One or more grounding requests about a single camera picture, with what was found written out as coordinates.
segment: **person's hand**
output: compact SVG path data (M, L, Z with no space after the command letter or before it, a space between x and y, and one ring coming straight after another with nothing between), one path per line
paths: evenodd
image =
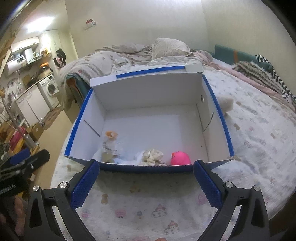
M22 200L19 196L15 196L15 213L17 216L16 224L15 224L15 233L18 236L23 236L24 235L24 228L25 228L25 211L24 211L24 206L22 204ZM5 216L0 213L0 222L2 224L6 223L6 218Z

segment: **pillow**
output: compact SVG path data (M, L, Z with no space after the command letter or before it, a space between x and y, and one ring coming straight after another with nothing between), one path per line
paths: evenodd
M188 56L192 54L187 44L176 39L158 38L152 44L151 59L167 56Z

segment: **wall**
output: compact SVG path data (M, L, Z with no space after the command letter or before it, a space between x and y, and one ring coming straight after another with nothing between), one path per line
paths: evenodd
M26 75L30 75L30 77L32 77L36 72L38 72L39 70L39 61L37 61L38 63L35 63L32 68L30 70L25 70L25 71L22 71L20 73L20 79L19 79L19 82L22 83L22 86L20 86L23 90L26 90L26 88L24 87L23 85L23 82L22 82L22 78ZM15 83L13 86L7 86L8 82L12 79L15 79ZM7 95L13 91L15 94L18 93L18 89L17 89L17 79L18 79L18 74L16 73L13 73L11 75L9 75L8 77L5 77L4 73L1 75L1 78L0 78L0 85L1 87L4 87L5 88L5 100L7 100Z
M208 49L201 0L65 0L79 57L103 46L175 38L190 48ZM97 22L83 30L86 20Z
M58 29L59 33L59 39L61 41L62 50L66 54L66 63L70 63L73 60L77 59L74 47L72 45L72 40L70 37L70 29L64 28L64 29Z
M71 39L72 47L73 47L73 50L74 50L74 53L75 53L75 58L76 59L79 59L78 54L77 54L77 51L76 51L76 47L75 47L75 44L74 44L74 40L73 40L73 37L72 37L72 33L71 33L70 29L69 29L69 34L70 34L70 39Z
M220 44L261 54L296 94L296 46L275 14L260 0L202 0L210 50Z

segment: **rug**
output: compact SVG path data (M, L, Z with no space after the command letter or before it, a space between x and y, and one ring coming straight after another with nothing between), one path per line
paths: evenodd
M47 114L44 118L44 125L43 130L47 130L49 127L51 127L52 123L55 121L55 119L58 117L58 115L61 113L62 108L61 107L55 107L51 112Z

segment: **pink ball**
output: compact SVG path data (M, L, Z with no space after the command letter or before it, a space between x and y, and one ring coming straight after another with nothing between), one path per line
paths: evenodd
M170 164L173 166L189 165L191 164L191 161L189 156L185 152L177 151L172 153Z

